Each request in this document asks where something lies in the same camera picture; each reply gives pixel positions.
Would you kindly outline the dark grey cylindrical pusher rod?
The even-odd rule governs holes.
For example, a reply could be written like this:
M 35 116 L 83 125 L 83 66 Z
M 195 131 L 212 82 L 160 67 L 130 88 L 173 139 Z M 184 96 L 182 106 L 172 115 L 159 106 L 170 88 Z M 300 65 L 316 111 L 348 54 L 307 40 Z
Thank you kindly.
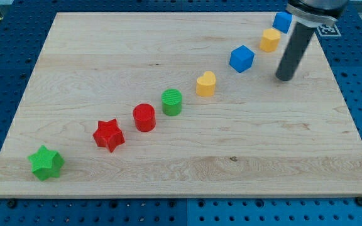
M 290 81 L 293 78 L 312 39 L 314 31 L 315 28 L 296 22 L 293 27 L 293 33 L 278 65 L 275 74 L 276 78 L 284 82 Z

